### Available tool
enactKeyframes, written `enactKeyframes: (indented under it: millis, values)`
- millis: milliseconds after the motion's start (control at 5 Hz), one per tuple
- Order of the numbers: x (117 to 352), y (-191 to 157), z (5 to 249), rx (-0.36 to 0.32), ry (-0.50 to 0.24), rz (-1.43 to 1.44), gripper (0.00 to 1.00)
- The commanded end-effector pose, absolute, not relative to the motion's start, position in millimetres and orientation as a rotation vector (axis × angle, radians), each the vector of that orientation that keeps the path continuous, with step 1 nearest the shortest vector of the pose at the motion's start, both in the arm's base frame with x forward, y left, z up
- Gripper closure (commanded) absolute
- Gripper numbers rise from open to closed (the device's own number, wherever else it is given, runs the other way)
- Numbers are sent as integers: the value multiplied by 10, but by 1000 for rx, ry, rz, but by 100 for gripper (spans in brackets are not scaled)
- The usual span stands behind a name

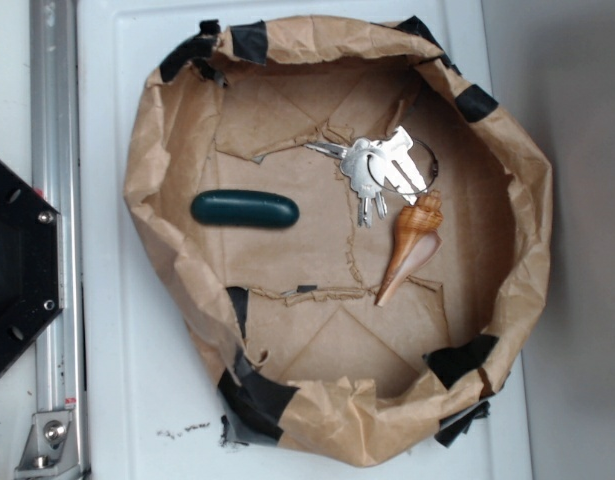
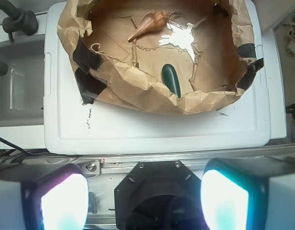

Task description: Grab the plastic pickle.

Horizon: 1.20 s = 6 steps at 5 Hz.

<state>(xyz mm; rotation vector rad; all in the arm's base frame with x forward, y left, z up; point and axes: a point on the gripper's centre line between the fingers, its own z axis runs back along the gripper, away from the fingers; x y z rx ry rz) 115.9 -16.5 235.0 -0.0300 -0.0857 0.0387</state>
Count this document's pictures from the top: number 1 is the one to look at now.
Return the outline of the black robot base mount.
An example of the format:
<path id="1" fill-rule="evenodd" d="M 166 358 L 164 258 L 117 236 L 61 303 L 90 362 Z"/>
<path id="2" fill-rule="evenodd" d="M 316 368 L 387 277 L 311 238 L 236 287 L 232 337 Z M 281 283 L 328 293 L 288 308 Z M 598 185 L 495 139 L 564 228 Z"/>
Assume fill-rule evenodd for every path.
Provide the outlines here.
<path id="1" fill-rule="evenodd" d="M 62 311 L 59 220 L 0 160 L 0 378 Z"/>

